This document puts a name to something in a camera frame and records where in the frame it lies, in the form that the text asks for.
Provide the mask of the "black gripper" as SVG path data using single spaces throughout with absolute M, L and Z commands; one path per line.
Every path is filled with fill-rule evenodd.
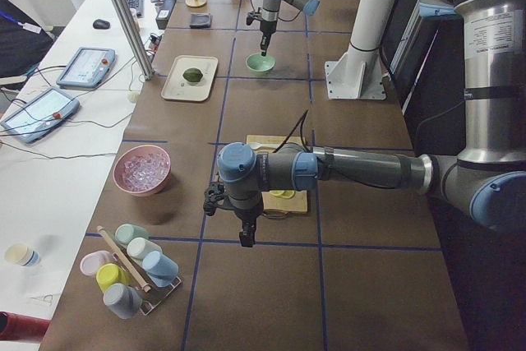
M 253 247 L 255 244 L 255 234 L 257 219 L 263 214 L 263 202 L 259 201 L 250 209 L 236 209 L 235 215 L 242 222 L 242 231 L 239 232 L 239 241 L 243 247 Z
M 260 42 L 261 55 L 265 57 L 267 55 L 268 48 L 270 46 L 270 38 L 272 34 L 276 31 L 277 21 L 261 21 L 260 22 L 260 31 L 263 34 L 263 38 Z

